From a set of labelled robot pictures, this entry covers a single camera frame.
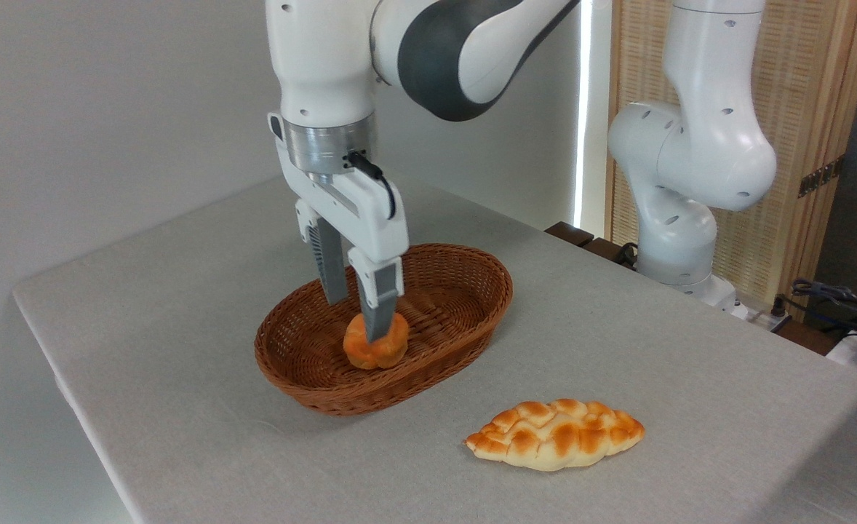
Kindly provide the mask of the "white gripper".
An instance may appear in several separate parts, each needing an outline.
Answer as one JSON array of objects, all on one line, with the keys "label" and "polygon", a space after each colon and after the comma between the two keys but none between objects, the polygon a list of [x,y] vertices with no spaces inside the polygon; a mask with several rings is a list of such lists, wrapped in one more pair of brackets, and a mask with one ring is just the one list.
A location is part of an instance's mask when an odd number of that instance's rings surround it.
[{"label": "white gripper", "polygon": [[399,190],[363,151],[339,159],[346,172],[318,175],[291,162],[284,140],[276,139],[282,172],[298,196],[298,222],[310,243],[322,291],[331,305],[348,297],[342,239],[356,272],[367,341],[391,329],[396,299],[404,294],[402,259],[409,247]]}]

